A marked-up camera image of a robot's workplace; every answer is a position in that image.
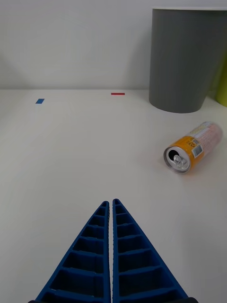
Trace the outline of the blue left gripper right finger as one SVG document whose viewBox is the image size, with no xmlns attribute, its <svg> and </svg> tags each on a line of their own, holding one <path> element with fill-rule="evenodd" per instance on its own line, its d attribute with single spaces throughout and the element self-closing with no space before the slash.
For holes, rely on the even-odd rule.
<svg viewBox="0 0 227 303">
<path fill-rule="evenodd" d="M 113 302 L 195 303 L 119 199 L 113 200 Z"/>
</svg>

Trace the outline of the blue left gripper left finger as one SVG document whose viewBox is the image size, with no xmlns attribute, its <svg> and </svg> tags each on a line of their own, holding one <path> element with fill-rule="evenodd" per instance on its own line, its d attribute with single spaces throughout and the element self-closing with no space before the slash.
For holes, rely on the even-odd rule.
<svg viewBox="0 0 227 303">
<path fill-rule="evenodd" d="M 109 202 L 92 214 L 35 303 L 109 303 Z"/>
</svg>

